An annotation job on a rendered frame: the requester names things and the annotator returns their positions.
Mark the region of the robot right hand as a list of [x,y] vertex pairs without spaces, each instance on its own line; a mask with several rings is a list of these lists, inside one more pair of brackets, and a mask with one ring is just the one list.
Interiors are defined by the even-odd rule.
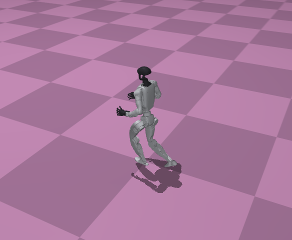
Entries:
[[129,100],[130,100],[130,99],[135,99],[135,97],[134,97],[134,92],[129,93],[129,94],[128,94],[128,98],[129,98]]

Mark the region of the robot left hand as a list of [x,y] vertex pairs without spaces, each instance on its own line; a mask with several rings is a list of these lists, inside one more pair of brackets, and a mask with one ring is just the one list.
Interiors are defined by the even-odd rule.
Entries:
[[126,112],[130,112],[130,111],[127,111],[127,110],[122,109],[121,106],[119,106],[119,108],[120,109],[117,108],[117,110],[116,110],[117,111],[116,112],[117,113],[117,116],[126,116]]

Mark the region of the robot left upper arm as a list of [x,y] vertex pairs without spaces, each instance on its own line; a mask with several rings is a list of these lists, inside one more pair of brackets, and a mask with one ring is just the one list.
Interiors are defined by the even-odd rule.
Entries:
[[142,88],[138,88],[134,91],[133,93],[135,97],[135,104],[137,106],[137,109],[139,111],[138,115],[142,115],[144,113],[143,107],[142,107],[142,96],[143,96],[143,91]]

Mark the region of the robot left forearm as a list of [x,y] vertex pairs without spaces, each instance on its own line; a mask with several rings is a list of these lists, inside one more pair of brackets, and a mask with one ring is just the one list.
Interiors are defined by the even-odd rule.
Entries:
[[139,114],[139,110],[138,109],[135,109],[134,111],[131,111],[131,112],[125,112],[125,115],[129,118],[132,118],[132,117],[137,117]]

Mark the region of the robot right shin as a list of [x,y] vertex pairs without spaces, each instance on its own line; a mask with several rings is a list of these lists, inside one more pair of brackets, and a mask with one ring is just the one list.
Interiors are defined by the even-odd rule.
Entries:
[[[154,139],[155,140],[155,139]],[[156,140],[155,140],[156,141]],[[157,145],[153,148],[151,148],[155,153],[157,153],[159,156],[163,157],[166,161],[171,163],[172,159],[168,156],[168,154],[165,152],[164,148],[156,141]]]

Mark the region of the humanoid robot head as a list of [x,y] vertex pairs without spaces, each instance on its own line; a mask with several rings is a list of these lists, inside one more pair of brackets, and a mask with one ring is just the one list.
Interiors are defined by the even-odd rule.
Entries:
[[[150,70],[150,68],[146,67],[146,66],[142,66],[137,70],[139,79],[142,81],[143,86],[148,87],[150,86],[152,83],[148,81],[148,79],[145,77],[146,75],[149,75],[152,71]],[[141,78],[141,75],[142,78]],[[141,84],[142,85],[142,84]]]

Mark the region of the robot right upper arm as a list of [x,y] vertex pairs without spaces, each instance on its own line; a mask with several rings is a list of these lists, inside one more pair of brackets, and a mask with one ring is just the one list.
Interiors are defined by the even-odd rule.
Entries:
[[161,92],[160,92],[160,89],[157,85],[157,81],[155,81],[155,80],[150,80],[150,81],[152,81],[154,83],[154,92],[155,92],[154,97],[156,99],[159,99],[161,97]]

